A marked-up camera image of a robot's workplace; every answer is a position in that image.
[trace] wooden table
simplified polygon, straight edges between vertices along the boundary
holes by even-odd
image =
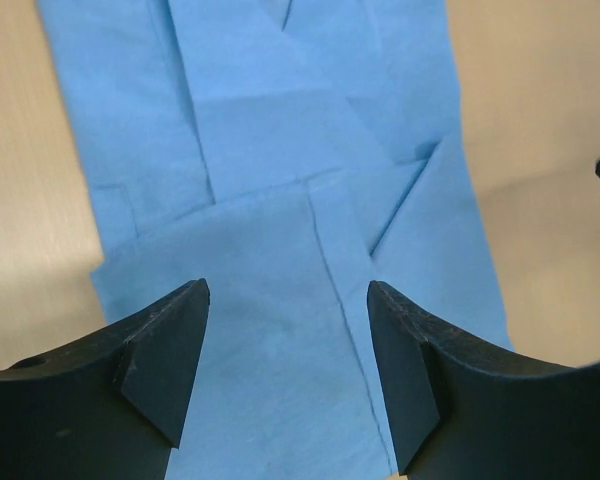
[[[520,353],[600,359],[600,0],[448,0]],[[87,189],[33,0],[0,0],[0,368],[103,326]]]

